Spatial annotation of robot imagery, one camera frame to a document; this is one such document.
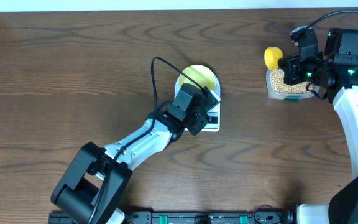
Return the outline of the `yellow measuring scoop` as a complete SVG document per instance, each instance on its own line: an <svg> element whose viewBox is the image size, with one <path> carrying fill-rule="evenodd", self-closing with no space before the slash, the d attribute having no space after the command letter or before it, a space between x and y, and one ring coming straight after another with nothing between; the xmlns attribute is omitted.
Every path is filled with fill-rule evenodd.
<svg viewBox="0 0 358 224"><path fill-rule="evenodd" d="M268 47L264 52L264 62L269 70L278 68L278 61L283 58L283 52L278 47Z"/></svg>

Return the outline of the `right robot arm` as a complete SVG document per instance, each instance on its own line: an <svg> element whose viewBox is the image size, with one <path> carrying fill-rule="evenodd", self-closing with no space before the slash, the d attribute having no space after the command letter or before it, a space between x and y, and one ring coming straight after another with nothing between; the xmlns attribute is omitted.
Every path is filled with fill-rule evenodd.
<svg viewBox="0 0 358 224"><path fill-rule="evenodd" d="M291 33L299 52L278 59L284 82L323 87L341 120L351 158L352 180L329 203L299 204L286 223L358 223L358 30L331 28L324 51L315 31L300 27Z"/></svg>

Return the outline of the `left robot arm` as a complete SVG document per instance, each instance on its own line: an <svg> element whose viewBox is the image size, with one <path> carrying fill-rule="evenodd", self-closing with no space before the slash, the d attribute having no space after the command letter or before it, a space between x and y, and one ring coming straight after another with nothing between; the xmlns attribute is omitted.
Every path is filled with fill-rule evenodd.
<svg viewBox="0 0 358 224"><path fill-rule="evenodd" d="M150 156L177 141L184 130L198 134L212 120L209 111L220 104L220 94L183 85L162 109L155 105L145 123L124 139L99 147L80 148L52 192L51 202L74 223L122 223L118 208L133 171Z"/></svg>

